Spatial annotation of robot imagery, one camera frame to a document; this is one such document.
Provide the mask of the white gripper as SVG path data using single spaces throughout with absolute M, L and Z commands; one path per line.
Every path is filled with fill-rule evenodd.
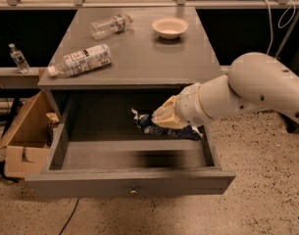
M 152 122 L 170 129 L 182 129 L 188 124 L 198 127 L 211 122 L 202 108 L 201 92 L 201 83 L 186 86 L 177 97 L 170 97 L 152 114 Z

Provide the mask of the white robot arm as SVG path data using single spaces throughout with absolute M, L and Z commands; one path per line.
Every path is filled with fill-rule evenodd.
M 299 76 L 277 59 L 253 52 L 234 60 L 226 74 L 185 87 L 153 113 L 152 121 L 181 129 L 262 109 L 299 124 Z

